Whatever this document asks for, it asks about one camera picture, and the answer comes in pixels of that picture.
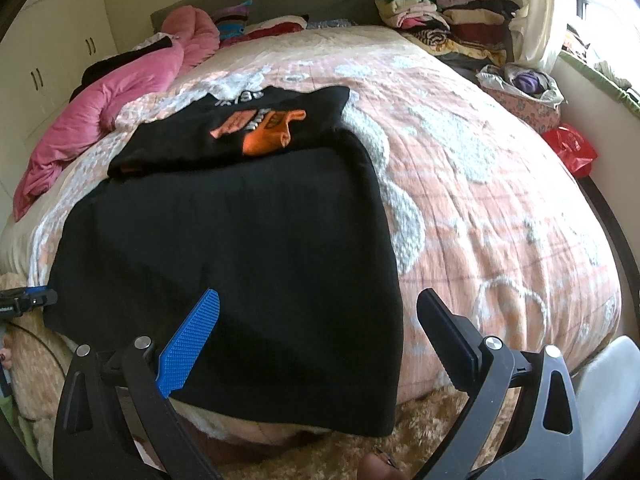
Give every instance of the wardrobe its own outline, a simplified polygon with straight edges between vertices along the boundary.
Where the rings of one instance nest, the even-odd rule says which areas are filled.
[[[0,42],[0,223],[84,70],[116,54],[104,0],[27,0]]]

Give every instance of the screw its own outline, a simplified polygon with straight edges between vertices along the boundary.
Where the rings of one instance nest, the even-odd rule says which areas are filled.
[[[554,359],[557,359],[562,355],[560,349],[555,345],[545,346],[545,352],[549,357],[553,357]]]
[[[149,348],[151,346],[151,338],[148,335],[140,336],[138,339],[136,339],[134,345],[138,350]]]
[[[91,351],[91,347],[89,345],[80,345],[77,349],[76,349],[76,355],[78,355],[79,357],[84,357],[85,355],[87,355],[89,352]]]
[[[484,340],[484,344],[487,345],[491,350],[499,350],[502,348],[502,341],[500,341],[497,337],[488,337]]]

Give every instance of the hand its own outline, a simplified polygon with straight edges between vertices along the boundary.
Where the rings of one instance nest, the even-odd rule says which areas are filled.
[[[365,456],[358,466],[358,480],[409,480],[393,459],[380,449]]]

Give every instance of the bedspread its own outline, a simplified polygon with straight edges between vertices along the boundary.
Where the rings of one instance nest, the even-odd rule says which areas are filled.
[[[606,236],[544,140],[496,101],[383,27],[306,30],[219,51],[168,92],[126,105],[116,130],[72,164],[25,224],[9,224],[3,272],[46,283],[66,215],[102,179],[136,126],[210,92],[345,85],[343,120],[369,152],[404,304],[398,403],[447,382],[415,314],[433,287],[482,333],[516,349],[553,343],[574,368],[614,333],[620,284]],[[28,261],[6,257],[12,233]],[[24,265],[24,269],[15,269]]]

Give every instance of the striped pillow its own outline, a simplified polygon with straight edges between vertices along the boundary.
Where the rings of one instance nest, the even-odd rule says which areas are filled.
[[[244,26],[249,19],[249,6],[252,0],[236,6],[219,9],[211,15],[211,19],[220,31],[220,41],[242,36]]]

